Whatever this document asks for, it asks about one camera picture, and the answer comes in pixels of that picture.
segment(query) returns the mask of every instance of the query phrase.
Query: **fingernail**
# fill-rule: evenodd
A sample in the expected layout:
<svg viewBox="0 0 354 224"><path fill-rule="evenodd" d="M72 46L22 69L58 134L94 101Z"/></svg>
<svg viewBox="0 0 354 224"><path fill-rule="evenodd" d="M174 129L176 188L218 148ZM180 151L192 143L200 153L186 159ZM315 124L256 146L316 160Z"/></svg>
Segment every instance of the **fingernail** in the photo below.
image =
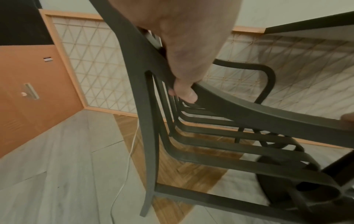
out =
<svg viewBox="0 0 354 224"><path fill-rule="evenodd" d="M193 90L189 93L189 100L190 103L195 103L198 100L198 96Z"/></svg>

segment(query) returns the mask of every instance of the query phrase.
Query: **white cable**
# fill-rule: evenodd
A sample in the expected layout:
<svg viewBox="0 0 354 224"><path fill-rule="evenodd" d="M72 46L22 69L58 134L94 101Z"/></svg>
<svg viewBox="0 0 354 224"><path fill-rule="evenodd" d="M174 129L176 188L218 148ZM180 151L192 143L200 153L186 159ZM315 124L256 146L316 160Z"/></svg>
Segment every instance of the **white cable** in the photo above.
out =
<svg viewBox="0 0 354 224"><path fill-rule="evenodd" d="M130 153L129 153L129 156L128 156L128 161L127 161L127 166L126 166L126 174L125 174L125 181L124 181L122 187L119 189L118 194L117 194L117 196L115 197L115 199L114 199L114 201L113 201L113 203L112 203L112 206L111 206L111 223L112 223L112 224L115 224L114 218L113 218L113 215L112 215L113 205L114 205L115 201L117 200L119 194L120 194L121 191L123 190L126 181L128 180L130 157L131 157L132 154L133 154L134 142L135 142L135 138L136 138L136 134L137 134L137 132L138 132L138 129L139 129L139 119L138 119L138 124L137 124L137 127L136 127L136 131L135 131L135 134L134 134L134 137L133 137L132 148L131 148Z"/></svg>

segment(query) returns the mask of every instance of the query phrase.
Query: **floor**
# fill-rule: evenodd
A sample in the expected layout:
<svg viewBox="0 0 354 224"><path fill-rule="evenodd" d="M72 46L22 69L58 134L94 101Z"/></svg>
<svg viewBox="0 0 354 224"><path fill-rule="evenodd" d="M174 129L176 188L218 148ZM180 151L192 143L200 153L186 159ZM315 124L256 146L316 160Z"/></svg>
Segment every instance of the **floor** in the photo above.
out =
<svg viewBox="0 0 354 224"><path fill-rule="evenodd" d="M127 128L127 122L136 124L133 119L129 121L124 117L83 110L1 158L0 223L109 224L110 206L125 178L131 129L135 130L135 125ZM171 209L173 203L161 199L157 199L160 203L154 202L154 209L149 210L147 217L140 217L145 189L139 145L138 138L128 181L113 209L116 223L271 223L181 203L175 205L180 208L180 214L172 216L179 219L167 216L162 219L163 210L175 210ZM346 149L313 145L305 145L305 148L323 166L348 152ZM255 160L256 157L244 154L240 159ZM204 168L177 164L177 170L189 175L188 179L182 178L180 182L184 186L258 204L267 203L253 174L215 170L212 174L205 174L212 180L210 184L198 186L202 183L196 179L198 175L188 170L192 168L203 174Z"/></svg>

